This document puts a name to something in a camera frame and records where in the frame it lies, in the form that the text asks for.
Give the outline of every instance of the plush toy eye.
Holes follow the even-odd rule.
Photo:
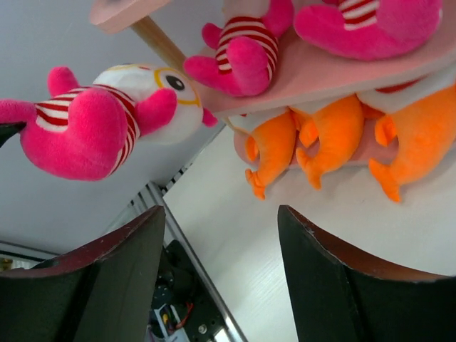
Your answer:
[[[167,75],[165,77],[167,83],[174,88],[175,90],[182,91],[185,90],[185,84],[179,78],[173,75]]]
[[[177,95],[177,102],[185,105],[199,105],[200,98],[195,93],[190,81],[179,71],[172,68],[154,70],[158,88],[173,89]]]

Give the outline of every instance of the dark curved panel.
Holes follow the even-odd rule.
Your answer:
[[[287,206],[278,221],[300,341],[456,340],[456,278],[365,253]]]
[[[165,231],[153,207],[35,269],[0,273],[0,341],[143,341]]]
[[[21,132],[26,127],[25,123],[3,123],[0,124],[0,147],[3,146],[9,138]]]

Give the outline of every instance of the white wall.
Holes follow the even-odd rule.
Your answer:
[[[107,36],[91,26],[91,2],[1,2],[0,98],[47,99],[46,76],[57,65],[70,66],[84,84],[117,63],[162,63],[130,29]],[[176,0],[152,17],[190,55],[203,46],[205,21],[221,24],[220,9],[221,0]],[[0,149],[0,242],[65,252],[97,238],[148,180],[171,178],[215,131],[202,128],[172,147],[138,144],[116,174],[97,183],[45,174],[12,138]]]

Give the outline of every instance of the pink plush toy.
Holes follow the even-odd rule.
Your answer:
[[[328,52],[364,61],[420,47],[442,17],[442,0],[324,1],[335,6],[305,6],[297,13],[297,34]]]
[[[146,137],[178,143],[203,122],[217,123],[184,76],[171,68],[125,64],[80,86],[70,69],[48,77],[52,98],[39,103],[0,100],[0,123],[25,123],[27,158],[70,180],[101,180],[115,172]]]
[[[278,39],[292,25],[291,0],[225,0],[226,24],[206,24],[204,42],[215,58],[193,56],[184,63],[196,81],[232,96],[258,95],[271,82],[278,59]]]

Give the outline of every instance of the orange plush toy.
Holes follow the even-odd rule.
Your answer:
[[[245,171],[247,182],[259,199],[290,165],[296,142],[296,122],[286,107],[265,110],[255,114],[236,115],[229,118],[235,130],[248,135],[245,143],[247,158],[255,161],[259,155],[257,171]]]
[[[356,95],[329,98],[290,106],[299,123],[299,140],[310,147],[317,139],[320,147],[314,157],[303,149],[296,151],[299,166],[310,184],[321,189],[321,176],[344,165],[358,148],[364,127],[364,114]]]
[[[456,64],[416,81],[358,93],[358,98],[384,112],[375,125],[383,146],[396,137],[398,154],[390,165],[369,161],[372,175],[394,202],[400,186],[428,175],[456,138]]]

